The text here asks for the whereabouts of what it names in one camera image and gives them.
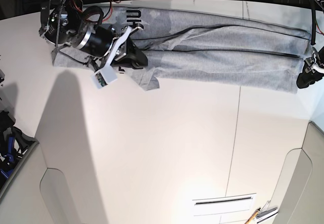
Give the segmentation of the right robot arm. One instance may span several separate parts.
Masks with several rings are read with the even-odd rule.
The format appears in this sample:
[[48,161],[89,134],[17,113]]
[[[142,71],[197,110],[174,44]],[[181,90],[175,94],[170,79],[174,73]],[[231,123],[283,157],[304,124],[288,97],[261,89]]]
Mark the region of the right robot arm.
[[112,25],[104,24],[112,15],[112,4],[105,12],[99,6],[83,8],[83,0],[45,0],[40,13],[40,37],[55,46],[54,55],[62,55],[82,66],[101,69],[112,56],[113,67],[143,69],[148,65],[144,53],[126,34],[116,32]]

